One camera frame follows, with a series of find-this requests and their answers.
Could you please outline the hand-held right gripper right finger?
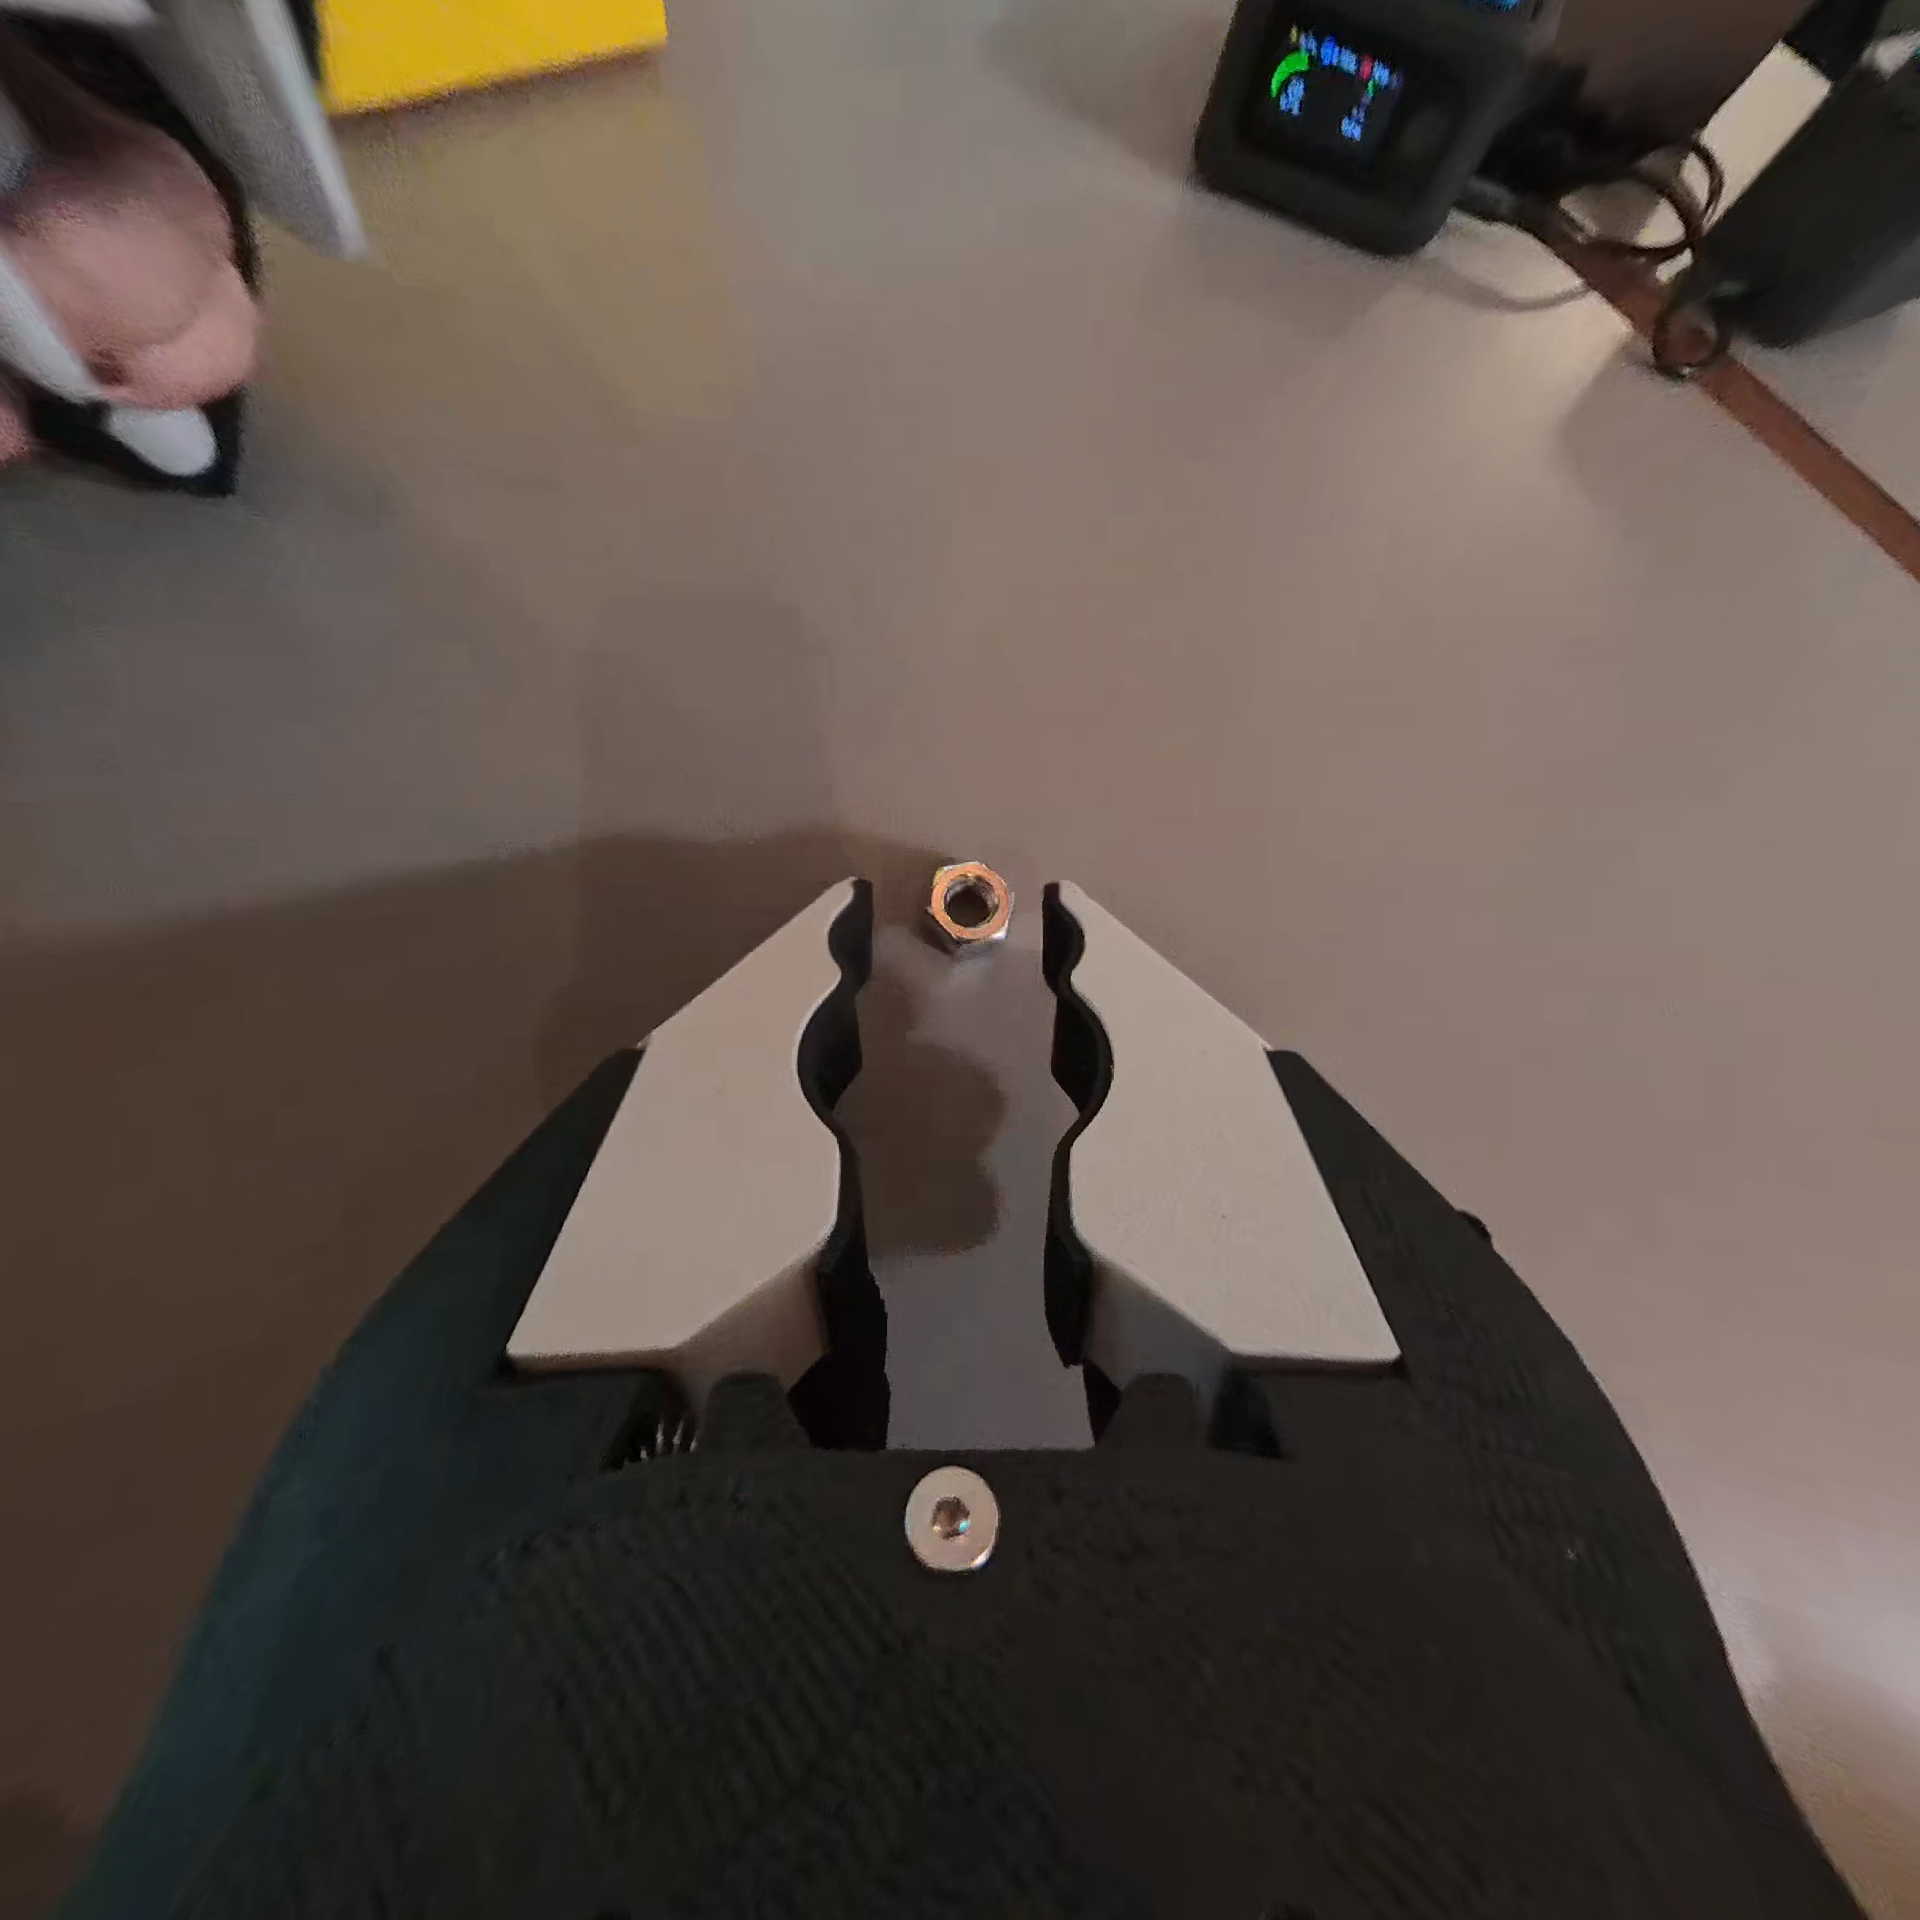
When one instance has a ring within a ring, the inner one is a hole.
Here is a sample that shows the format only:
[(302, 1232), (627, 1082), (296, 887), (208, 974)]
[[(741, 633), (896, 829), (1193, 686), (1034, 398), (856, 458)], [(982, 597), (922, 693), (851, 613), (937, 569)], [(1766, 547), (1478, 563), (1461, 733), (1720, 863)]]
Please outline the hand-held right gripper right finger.
[(1114, 1411), (1141, 1379), (1200, 1411), (1248, 1375), (1390, 1375), (1401, 1344), (1264, 1039), (1078, 886), (1043, 899), (1048, 1333)]

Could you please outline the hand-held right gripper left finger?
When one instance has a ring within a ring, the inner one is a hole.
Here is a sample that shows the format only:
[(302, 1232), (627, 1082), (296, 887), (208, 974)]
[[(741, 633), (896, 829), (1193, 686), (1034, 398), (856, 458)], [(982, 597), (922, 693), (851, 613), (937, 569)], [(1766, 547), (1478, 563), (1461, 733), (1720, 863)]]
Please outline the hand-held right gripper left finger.
[(884, 1411), (858, 1152), (874, 887), (845, 878), (640, 1045), (508, 1339), (523, 1375), (660, 1373), (691, 1405), (773, 1376)]

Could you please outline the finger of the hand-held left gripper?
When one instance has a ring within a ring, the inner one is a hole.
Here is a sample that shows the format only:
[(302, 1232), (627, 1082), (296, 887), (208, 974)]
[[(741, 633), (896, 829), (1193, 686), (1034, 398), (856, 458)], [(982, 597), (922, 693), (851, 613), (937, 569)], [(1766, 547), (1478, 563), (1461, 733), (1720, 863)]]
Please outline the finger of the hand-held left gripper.
[(144, 58), (246, 202), (310, 253), (369, 253), (345, 162), (283, 3), (154, 3)]

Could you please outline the yellow storage bin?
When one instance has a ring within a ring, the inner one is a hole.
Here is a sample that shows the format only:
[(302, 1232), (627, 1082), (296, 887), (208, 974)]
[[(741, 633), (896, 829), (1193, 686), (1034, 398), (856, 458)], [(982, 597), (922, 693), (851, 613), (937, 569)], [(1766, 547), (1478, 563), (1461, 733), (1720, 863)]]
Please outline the yellow storage bin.
[(317, 3), (314, 16), (334, 115), (563, 78), (668, 41), (665, 3)]

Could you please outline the silver hex nut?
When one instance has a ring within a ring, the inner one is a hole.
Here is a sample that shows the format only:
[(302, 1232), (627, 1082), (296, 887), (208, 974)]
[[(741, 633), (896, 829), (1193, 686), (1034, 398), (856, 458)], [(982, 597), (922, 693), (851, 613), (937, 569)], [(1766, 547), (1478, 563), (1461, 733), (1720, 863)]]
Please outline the silver hex nut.
[(1004, 944), (1012, 914), (1010, 886), (985, 863), (949, 863), (931, 875), (923, 921), (928, 937), (950, 957)]

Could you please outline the black label printer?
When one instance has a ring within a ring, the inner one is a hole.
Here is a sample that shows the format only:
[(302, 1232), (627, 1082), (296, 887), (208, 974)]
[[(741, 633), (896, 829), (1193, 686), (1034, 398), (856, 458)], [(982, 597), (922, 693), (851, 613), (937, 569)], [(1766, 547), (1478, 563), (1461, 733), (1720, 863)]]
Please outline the black label printer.
[(1237, 3), (1200, 186), (1372, 256), (1424, 249), (1546, 64), (1552, 3)]

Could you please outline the black battery charger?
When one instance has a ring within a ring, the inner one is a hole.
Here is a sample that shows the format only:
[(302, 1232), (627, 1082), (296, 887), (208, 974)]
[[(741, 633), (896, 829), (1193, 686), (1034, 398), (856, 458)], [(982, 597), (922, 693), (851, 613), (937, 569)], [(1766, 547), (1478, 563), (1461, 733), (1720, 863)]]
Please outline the black battery charger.
[(1877, 50), (1710, 232), (1708, 307), (1737, 339), (1796, 349), (1917, 301), (1917, 54)]

